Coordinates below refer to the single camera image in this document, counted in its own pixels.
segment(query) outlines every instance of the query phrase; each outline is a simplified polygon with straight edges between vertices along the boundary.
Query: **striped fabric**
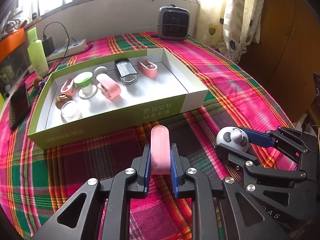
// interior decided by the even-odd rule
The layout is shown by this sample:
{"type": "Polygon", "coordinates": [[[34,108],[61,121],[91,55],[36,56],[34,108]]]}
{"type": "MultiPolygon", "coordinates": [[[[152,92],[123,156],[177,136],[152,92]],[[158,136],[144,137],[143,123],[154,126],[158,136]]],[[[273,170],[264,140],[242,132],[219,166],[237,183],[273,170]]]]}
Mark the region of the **striped fabric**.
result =
{"type": "MultiPolygon", "coordinates": [[[[170,131],[180,155],[209,176],[222,179],[239,174],[216,154],[216,135],[224,126],[265,131],[292,124],[271,96],[237,65],[201,43],[161,41],[150,33],[107,37],[67,65],[124,51],[165,48],[190,68],[208,87],[203,106],[157,122],[41,150],[27,137],[30,116],[15,130],[9,128],[9,109],[0,122],[0,204],[16,230],[30,238],[89,178],[113,177],[141,156],[150,131],[158,124],[170,131]]],[[[27,79],[30,85],[35,75],[27,79]]],[[[30,91],[32,111],[38,96],[30,91]]],[[[294,164],[274,149],[252,146],[249,153],[269,168],[292,170],[294,164]]],[[[148,197],[131,201],[130,239],[191,239],[191,202],[175,199],[169,176],[153,176],[148,197]]]]}

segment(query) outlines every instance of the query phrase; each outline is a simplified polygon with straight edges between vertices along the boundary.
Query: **panda nose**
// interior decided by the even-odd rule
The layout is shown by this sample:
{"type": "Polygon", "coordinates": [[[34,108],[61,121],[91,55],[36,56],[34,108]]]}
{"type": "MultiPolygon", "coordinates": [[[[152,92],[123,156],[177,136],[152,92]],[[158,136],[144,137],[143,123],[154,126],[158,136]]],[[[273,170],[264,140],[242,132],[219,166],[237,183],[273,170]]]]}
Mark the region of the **panda nose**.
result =
{"type": "Polygon", "coordinates": [[[242,141],[242,135],[238,131],[234,131],[231,133],[231,141],[234,141],[235,143],[241,143],[242,141]]]}

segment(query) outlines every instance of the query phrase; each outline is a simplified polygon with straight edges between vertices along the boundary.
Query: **white wall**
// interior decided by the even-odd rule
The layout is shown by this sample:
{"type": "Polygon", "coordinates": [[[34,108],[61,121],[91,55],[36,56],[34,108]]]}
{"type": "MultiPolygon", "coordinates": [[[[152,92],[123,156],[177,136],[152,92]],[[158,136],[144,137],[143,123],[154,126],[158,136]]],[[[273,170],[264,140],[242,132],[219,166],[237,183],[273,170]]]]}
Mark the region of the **white wall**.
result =
{"type": "MultiPolygon", "coordinates": [[[[38,38],[43,39],[44,27],[52,21],[65,25],[70,37],[87,41],[124,33],[156,32],[159,8],[174,4],[190,13],[189,34],[192,35],[199,4],[185,0],[92,0],[58,11],[36,22],[38,38]]],[[[59,24],[46,28],[56,48],[62,47],[67,38],[59,24]]]]}

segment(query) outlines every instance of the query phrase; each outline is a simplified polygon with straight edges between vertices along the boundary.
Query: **power strip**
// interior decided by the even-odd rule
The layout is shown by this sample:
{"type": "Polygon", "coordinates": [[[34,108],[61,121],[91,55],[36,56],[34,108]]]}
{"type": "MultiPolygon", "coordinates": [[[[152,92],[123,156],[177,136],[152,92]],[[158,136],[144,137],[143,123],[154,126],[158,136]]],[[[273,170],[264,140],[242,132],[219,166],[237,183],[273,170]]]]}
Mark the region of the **power strip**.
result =
{"type": "MultiPolygon", "coordinates": [[[[87,46],[86,40],[76,41],[72,43],[68,48],[66,57],[85,50],[86,46],[87,46]]],[[[63,48],[60,48],[60,49],[56,49],[51,55],[49,55],[46,58],[47,61],[55,60],[57,58],[63,57],[66,52],[66,49],[67,49],[67,46],[64,46],[63,48]]]]}

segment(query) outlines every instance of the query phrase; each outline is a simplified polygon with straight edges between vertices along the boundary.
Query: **brown cabinet door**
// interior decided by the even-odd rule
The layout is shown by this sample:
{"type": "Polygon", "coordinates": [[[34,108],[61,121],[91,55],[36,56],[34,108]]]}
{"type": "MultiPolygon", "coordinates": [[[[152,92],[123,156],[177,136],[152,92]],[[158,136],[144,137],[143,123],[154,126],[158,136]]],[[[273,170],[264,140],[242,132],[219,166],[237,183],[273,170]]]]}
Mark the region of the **brown cabinet door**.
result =
{"type": "Polygon", "coordinates": [[[320,73],[320,24],[305,1],[297,0],[287,46],[266,87],[293,122],[316,96],[313,72],[320,73]]]}
{"type": "Polygon", "coordinates": [[[260,44],[252,42],[241,56],[240,67],[265,86],[274,73],[287,44],[295,0],[264,0],[260,44]]]}

